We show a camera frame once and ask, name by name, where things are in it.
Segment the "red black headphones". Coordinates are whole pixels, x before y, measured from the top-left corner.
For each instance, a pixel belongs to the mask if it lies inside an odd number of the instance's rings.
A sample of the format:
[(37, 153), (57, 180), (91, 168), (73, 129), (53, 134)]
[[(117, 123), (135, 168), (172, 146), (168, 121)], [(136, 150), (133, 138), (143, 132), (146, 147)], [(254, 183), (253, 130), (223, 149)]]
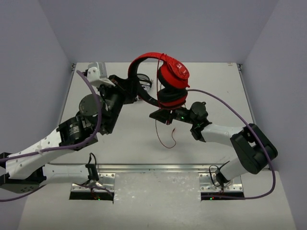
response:
[(128, 78), (137, 78), (139, 65), (148, 58), (162, 61), (162, 66), (157, 68), (156, 77), (164, 86), (157, 93), (157, 99), (137, 83), (137, 95), (145, 102), (163, 109), (176, 109), (185, 104), (189, 87), (189, 71), (183, 63), (164, 53), (149, 52), (134, 59), (128, 68)]

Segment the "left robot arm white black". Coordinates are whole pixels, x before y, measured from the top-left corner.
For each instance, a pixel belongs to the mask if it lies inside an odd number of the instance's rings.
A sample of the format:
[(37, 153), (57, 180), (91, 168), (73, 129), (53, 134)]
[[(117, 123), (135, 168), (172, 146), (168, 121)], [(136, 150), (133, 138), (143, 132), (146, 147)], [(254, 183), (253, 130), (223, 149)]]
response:
[(88, 187), (98, 181), (96, 165), (56, 166), (51, 162), (65, 154), (74, 153), (98, 142), (97, 134), (113, 132), (124, 104), (132, 104), (141, 88), (137, 76), (122, 79), (111, 75), (101, 81), (99, 94), (81, 71), (77, 72), (89, 87), (90, 99), (82, 99), (76, 116), (61, 123), (49, 135), (18, 152), (0, 155), (0, 187), (25, 197), (47, 184), (75, 183)]

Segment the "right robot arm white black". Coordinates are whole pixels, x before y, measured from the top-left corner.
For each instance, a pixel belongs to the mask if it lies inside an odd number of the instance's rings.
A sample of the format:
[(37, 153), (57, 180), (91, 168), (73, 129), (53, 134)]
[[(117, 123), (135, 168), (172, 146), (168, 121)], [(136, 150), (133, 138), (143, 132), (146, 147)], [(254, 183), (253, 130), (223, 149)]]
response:
[(158, 109), (149, 115), (163, 124), (177, 120), (192, 125), (190, 132), (195, 140), (213, 142), (234, 149), (237, 157), (215, 171), (215, 181), (224, 186), (232, 179), (246, 174), (258, 174), (278, 155), (276, 147), (259, 127), (253, 123), (245, 127), (219, 126), (208, 120), (205, 102), (194, 102), (190, 109)]

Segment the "white black headphones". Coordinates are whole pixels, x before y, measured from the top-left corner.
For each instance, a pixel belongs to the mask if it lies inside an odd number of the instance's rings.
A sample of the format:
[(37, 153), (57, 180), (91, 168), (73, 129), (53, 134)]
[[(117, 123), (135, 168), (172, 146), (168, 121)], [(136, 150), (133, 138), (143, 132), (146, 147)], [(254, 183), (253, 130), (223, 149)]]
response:
[(141, 87), (146, 91), (147, 94), (149, 94), (153, 86), (153, 80), (150, 79), (146, 74), (141, 73), (137, 74), (137, 77), (139, 78)]

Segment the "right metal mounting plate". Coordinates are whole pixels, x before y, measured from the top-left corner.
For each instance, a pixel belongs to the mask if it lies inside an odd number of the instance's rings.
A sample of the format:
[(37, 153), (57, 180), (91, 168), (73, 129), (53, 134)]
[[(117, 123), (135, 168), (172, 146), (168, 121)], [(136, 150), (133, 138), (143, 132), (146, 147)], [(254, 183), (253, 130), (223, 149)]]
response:
[(215, 174), (213, 173), (212, 176), (208, 172), (201, 172), (198, 173), (199, 175), (199, 182), (200, 182), (200, 190), (202, 192), (221, 192), (223, 190), (224, 193), (230, 192), (243, 192), (243, 185), (241, 177), (236, 177), (231, 181), (224, 184), (224, 188), (218, 184), (215, 179)]

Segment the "metal mounting plate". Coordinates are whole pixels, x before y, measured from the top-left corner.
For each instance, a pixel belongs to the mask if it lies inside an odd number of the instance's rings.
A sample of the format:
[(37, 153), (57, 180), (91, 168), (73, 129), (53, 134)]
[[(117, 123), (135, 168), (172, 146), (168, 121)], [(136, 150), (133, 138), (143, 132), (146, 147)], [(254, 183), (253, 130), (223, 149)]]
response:
[(77, 184), (71, 185), (71, 192), (102, 192), (106, 193), (106, 190), (114, 192), (115, 187), (115, 172), (100, 172), (99, 180), (94, 182), (89, 182), (86, 186), (80, 186)]
[(215, 179), (215, 174), (213, 173), (212, 176), (208, 172), (201, 172), (198, 173), (199, 175), (199, 182), (200, 182), (200, 190), (202, 192), (221, 192), (223, 190), (224, 193), (230, 192), (243, 192), (243, 185), (241, 177), (236, 177), (231, 181), (224, 184), (224, 188), (218, 184)]

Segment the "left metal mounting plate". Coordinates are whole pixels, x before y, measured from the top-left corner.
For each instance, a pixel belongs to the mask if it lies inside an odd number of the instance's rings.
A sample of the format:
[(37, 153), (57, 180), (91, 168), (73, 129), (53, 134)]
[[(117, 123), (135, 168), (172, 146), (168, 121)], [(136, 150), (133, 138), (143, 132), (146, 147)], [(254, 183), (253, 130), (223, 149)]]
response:
[(80, 186), (77, 184), (71, 185), (71, 192), (102, 192), (106, 193), (106, 190), (114, 192), (115, 187), (115, 172), (100, 172), (99, 180), (94, 182), (89, 182), (86, 186)]

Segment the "aluminium rail table edge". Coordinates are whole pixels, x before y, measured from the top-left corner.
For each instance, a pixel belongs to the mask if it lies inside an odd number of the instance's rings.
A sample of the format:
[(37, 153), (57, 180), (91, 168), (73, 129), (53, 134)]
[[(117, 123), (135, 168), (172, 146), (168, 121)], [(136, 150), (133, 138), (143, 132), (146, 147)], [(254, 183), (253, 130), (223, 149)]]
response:
[(221, 166), (222, 164), (97, 164), (96, 168), (100, 173), (183, 173), (208, 172), (211, 165)]

